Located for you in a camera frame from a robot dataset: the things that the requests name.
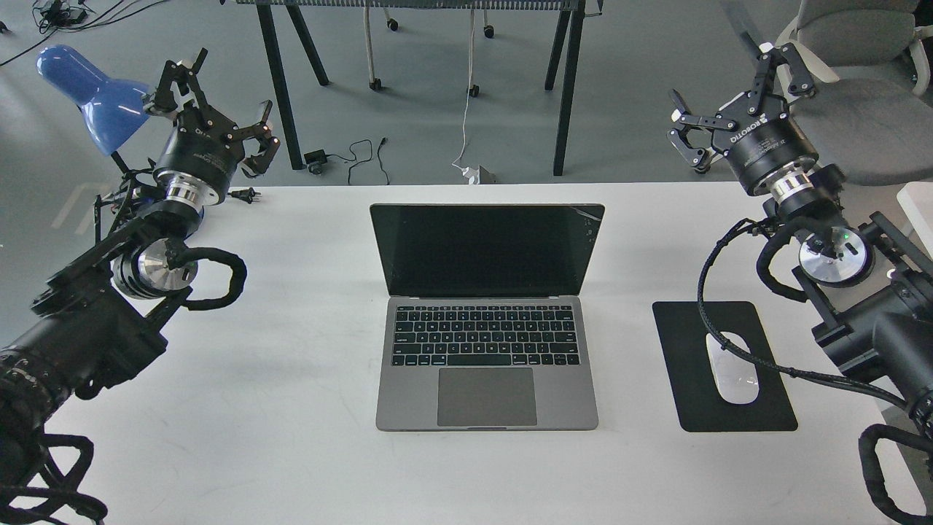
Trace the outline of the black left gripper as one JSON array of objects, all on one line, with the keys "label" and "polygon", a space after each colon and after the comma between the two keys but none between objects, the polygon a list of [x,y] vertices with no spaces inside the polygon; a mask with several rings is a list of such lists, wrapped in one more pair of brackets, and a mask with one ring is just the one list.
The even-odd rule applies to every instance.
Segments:
[{"label": "black left gripper", "polygon": [[[195,99],[196,106],[184,106],[177,114],[172,136],[153,171],[155,182],[165,190],[165,199],[188,206],[219,205],[226,198],[238,163],[243,175],[254,179],[267,172],[281,146],[270,128],[271,100],[259,104],[259,122],[246,128],[206,106],[197,73],[207,54],[207,49],[200,49],[191,64],[167,61],[159,82],[143,96],[144,113],[161,117],[177,114],[172,86],[180,96],[192,94]],[[256,140],[259,149],[246,157],[243,147],[236,145],[249,140]]]}]

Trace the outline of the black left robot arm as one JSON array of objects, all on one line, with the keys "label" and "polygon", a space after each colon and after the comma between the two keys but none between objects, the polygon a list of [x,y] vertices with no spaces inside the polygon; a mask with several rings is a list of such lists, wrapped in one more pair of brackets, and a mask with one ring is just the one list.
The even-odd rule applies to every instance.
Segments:
[{"label": "black left robot arm", "polygon": [[116,206],[106,236],[47,280],[34,300],[38,322],[3,348],[2,522],[54,522],[63,506],[95,524],[106,506],[79,493],[93,442],[54,435],[44,425],[72,395],[83,400],[136,378],[163,355],[161,329],[178,309],[210,311],[242,295],[246,263],[217,248],[190,248],[207,206],[222,203],[240,168],[261,175],[279,149],[261,104],[259,122],[241,127],[206,102],[193,63],[166,62],[153,89],[111,79],[66,44],[47,47],[38,73],[79,107],[93,142],[120,161],[117,150],[148,117],[172,120],[173,130],[141,184],[123,168],[120,189],[95,209]]}]

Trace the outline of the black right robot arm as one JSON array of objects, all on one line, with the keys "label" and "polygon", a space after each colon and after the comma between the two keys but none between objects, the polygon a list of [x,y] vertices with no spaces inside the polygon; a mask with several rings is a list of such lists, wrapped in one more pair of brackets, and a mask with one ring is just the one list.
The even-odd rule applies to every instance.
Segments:
[{"label": "black right robot arm", "polygon": [[[742,219],[728,230],[700,270],[696,305],[720,348],[737,359],[813,384],[871,396],[902,410],[916,426],[906,432],[872,425],[859,438],[867,493],[875,507],[899,524],[929,524],[890,498],[876,446],[886,439],[931,452],[931,259],[883,213],[852,227],[840,202],[846,173],[820,164],[819,150],[800,128],[803,110],[826,101],[820,88],[843,81],[803,44],[753,44],[756,73],[713,116],[693,113],[679,92],[674,104],[673,146],[698,172],[712,159],[729,163],[750,196],[767,194],[766,216]],[[756,357],[727,339],[704,302],[708,272],[723,249],[749,233],[765,237],[756,273],[774,295],[810,303],[821,318],[817,345],[836,375],[803,371]]]}]

